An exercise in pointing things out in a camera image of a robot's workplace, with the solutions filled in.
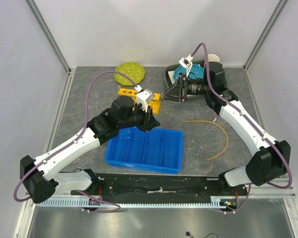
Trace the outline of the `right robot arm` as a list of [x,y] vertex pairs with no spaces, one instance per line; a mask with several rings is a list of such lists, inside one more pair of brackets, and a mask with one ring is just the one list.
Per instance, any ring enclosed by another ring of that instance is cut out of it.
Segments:
[[239,98],[228,89],[221,63],[210,62],[205,67],[192,64],[189,68],[172,65],[165,76],[168,89],[161,95],[161,100],[180,103],[204,98],[207,105],[236,131],[252,155],[246,166],[219,175],[217,187],[221,194],[229,195],[242,184],[277,187],[272,181],[283,175],[288,175],[289,181],[280,188],[292,185],[290,144],[285,140],[278,141],[250,116]]

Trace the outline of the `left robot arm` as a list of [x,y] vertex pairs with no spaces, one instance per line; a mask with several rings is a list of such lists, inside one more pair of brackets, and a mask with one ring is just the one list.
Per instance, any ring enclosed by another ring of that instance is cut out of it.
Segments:
[[28,198],[35,204],[49,199],[63,185],[70,190],[83,190],[88,195],[94,195],[99,190],[99,183],[91,173],[83,172],[82,176],[71,173],[69,181],[61,182],[57,179],[60,171],[79,156],[116,137],[122,129],[136,127],[148,132],[158,126],[160,123],[154,117],[152,107],[143,110],[142,104],[135,103],[128,96],[120,96],[111,107],[93,117],[60,146],[36,158],[23,157],[18,185],[25,187]]

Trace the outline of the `dark grey tray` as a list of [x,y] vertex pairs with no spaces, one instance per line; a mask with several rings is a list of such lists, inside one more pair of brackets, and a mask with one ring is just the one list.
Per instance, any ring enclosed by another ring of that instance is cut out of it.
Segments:
[[[204,70],[206,67],[204,66],[204,61],[196,61],[193,64],[199,64]],[[168,66],[165,70],[166,84],[167,89],[174,84],[174,80],[172,79],[174,75],[174,71],[181,66],[180,64],[174,64]],[[211,85],[213,89],[217,93],[221,93],[222,91],[227,89],[227,80],[225,78],[225,71],[223,69],[223,65],[219,62],[211,62],[210,63],[210,79]],[[204,71],[204,82],[205,82],[205,95],[204,96],[188,96],[186,101],[192,101],[197,99],[204,99],[204,97],[211,91],[207,82],[207,73]]]

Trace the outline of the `yellow test tube rack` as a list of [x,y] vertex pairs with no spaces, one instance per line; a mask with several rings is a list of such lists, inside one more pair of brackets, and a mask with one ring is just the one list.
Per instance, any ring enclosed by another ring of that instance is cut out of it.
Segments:
[[[138,92],[135,89],[129,89],[129,88],[122,88],[120,87],[118,94],[121,96],[128,96],[131,97],[134,102],[136,103],[136,94]],[[160,94],[159,93],[154,93],[154,98],[148,103],[150,107],[152,107],[152,112],[154,115],[159,114],[160,106],[161,106],[161,101],[160,101]]]

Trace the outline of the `white square board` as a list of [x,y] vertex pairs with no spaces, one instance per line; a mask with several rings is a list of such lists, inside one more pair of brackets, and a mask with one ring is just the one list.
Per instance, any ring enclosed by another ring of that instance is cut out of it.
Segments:
[[172,77],[176,88],[179,88],[179,95],[182,101],[185,101],[188,96],[204,96],[205,82],[204,70],[192,69],[188,76],[186,72],[175,71]]

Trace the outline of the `blue divided plastic bin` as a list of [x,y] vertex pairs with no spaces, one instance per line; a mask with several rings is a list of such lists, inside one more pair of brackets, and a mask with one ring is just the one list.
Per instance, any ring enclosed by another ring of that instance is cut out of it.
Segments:
[[105,162],[114,167],[176,175],[182,158],[182,131],[154,128],[142,132],[131,127],[109,140]]

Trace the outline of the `blue polka dot plate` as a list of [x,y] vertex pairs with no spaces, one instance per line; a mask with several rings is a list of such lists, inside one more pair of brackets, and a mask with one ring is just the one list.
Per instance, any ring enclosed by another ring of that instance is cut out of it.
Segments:
[[[186,73],[186,69],[182,66],[179,66],[173,75],[173,80],[176,81],[180,73]],[[202,68],[199,64],[193,64],[192,69],[188,76],[189,80],[197,80],[204,78],[204,68]]]

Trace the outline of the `metal crucible tongs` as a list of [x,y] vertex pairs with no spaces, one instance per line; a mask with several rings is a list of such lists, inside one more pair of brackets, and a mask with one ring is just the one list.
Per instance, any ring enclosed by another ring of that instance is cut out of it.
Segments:
[[206,136],[210,133],[210,131],[212,131],[214,129],[214,124],[212,123],[208,123],[207,126],[206,126],[206,129],[204,131],[204,133],[202,134],[202,136],[197,140],[193,140],[193,141],[190,141],[187,145],[187,148],[189,150],[192,150],[194,148],[196,148],[196,155],[200,156],[204,150],[203,148],[203,141],[205,140]]

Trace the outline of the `green polka dot plate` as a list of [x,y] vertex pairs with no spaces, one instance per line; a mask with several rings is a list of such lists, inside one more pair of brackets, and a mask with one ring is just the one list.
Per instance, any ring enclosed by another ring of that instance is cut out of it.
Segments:
[[[145,77],[145,69],[136,62],[126,62],[119,65],[116,71],[121,72],[131,78],[136,84],[140,83]],[[123,86],[133,86],[133,84],[120,74],[114,74],[116,82]]]

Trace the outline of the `pink mug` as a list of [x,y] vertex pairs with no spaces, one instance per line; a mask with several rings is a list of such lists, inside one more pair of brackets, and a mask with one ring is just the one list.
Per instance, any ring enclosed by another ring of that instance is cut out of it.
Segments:
[[209,62],[220,62],[220,58],[215,54],[208,54]]

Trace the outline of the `tan rubber tube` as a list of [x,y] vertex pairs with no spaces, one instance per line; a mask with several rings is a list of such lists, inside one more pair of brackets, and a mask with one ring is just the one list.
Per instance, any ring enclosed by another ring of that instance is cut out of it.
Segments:
[[[222,156],[229,145],[229,136],[223,126],[217,123],[217,118],[213,120],[185,120],[184,123],[190,127],[188,142],[185,144],[186,152],[194,159],[212,161]],[[196,155],[196,148],[189,150],[187,145],[190,141],[197,141],[204,133],[208,123],[214,124],[214,129],[206,136],[203,141],[203,152],[200,156]]]

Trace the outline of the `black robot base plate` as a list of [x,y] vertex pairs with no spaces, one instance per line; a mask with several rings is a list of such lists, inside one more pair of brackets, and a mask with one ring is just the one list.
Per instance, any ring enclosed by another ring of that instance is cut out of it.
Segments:
[[217,178],[197,176],[95,174],[85,193],[107,202],[208,202],[212,196],[245,196],[243,185],[223,188]]

